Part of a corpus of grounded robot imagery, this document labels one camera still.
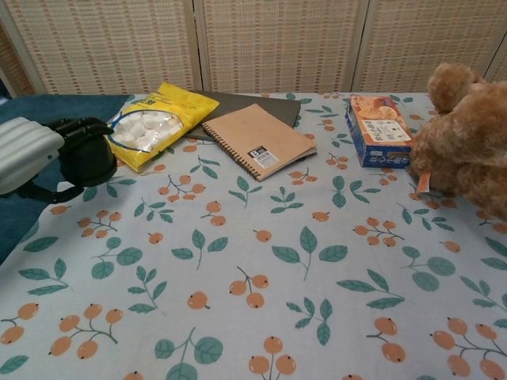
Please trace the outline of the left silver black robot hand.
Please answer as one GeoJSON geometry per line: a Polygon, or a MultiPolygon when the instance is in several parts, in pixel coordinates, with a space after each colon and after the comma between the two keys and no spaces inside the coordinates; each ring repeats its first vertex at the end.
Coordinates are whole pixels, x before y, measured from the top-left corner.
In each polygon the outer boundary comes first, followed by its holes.
{"type": "Polygon", "coordinates": [[[104,184],[117,171],[106,141],[107,123],[94,117],[60,119],[47,125],[24,117],[1,124],[1,197],[13,194],[45,203],[64,203],[85,188],[104,184]],[[58,160],[72,186],[62,192],[35,183],[36,176],[58,160]]]}

